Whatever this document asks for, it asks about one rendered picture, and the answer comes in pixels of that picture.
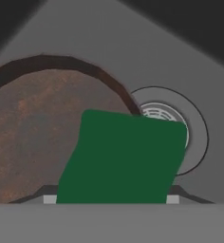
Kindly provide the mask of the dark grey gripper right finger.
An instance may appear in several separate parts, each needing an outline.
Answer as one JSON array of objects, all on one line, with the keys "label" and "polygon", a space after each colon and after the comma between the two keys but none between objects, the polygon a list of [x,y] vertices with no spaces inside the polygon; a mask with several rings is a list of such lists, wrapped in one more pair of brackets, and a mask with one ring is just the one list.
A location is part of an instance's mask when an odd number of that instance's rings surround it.
[{"label": "dark grey gripper right finger", "polygon": [[213,204],[212,201],[187,193],[181,186],[173,185],[168,193],[167,204]]}]

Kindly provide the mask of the grey sink basin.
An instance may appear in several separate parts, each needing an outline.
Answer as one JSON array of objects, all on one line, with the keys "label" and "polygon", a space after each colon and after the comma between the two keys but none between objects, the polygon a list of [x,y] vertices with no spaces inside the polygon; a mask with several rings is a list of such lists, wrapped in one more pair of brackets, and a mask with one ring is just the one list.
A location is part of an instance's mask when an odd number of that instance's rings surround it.
[{"label": "grey sink basin", "polygon": [[224,65],[118,0],[47,0],[0,50],[0,65],[35,54],[71,55],[129,90],[151,86],[188,98],[207,124],[204,160],[177,179],[187,192],[224,203]]}]

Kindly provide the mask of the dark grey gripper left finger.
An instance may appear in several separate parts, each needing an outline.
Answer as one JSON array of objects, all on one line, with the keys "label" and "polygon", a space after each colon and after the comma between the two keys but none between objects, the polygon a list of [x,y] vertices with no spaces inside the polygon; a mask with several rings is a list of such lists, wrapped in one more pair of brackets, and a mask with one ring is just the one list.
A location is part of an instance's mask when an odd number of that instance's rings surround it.
[{"label": "dark grey gripper left finger", "polygon": [[57,185],[44,185],[32,195],[24,196],[16,200],[13,200],[10,202],[10,204],[21,204],[21,203],[28,203],[28,202],[43,203],[45,196],[56,196],[57,192],[58,192]]}]

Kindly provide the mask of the round metal sink drain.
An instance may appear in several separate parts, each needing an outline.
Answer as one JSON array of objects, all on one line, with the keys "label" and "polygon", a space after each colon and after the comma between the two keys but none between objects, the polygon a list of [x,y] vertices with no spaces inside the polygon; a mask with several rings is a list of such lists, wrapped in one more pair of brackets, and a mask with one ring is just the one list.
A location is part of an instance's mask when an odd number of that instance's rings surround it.
[{"label": "round metal sink drain", "polygon": [[207,125],[197,107],[182,94],[166,87],[143,87],[133,91],[132,96],[144,116],[185,125],[185,156],[177,174],[183,176],[196,169],[204,159],[209,143]]}]

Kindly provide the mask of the rusty brown pan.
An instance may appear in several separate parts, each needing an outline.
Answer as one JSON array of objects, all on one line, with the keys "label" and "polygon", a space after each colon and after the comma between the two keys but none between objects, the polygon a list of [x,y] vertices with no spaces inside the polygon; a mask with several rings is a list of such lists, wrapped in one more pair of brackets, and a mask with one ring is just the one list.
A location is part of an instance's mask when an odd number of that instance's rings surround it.
[{"label": "rusty brown pan", "polygon": [[54,190],[91,108],[140,113],[120,82],[77,58],[37,55],[0,66],[0,203]]}]

